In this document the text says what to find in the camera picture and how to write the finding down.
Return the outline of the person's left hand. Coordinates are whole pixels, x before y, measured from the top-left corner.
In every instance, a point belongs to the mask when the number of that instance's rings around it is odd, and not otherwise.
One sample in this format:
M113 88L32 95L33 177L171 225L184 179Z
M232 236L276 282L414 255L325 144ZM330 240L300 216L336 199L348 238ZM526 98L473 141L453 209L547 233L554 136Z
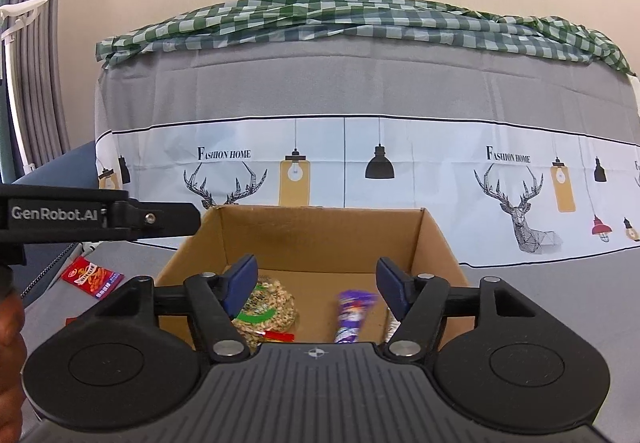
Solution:
M20 296L14 289L1 300L1 442L20 441L25 400L21 370L26 345L21 335L25 314Z

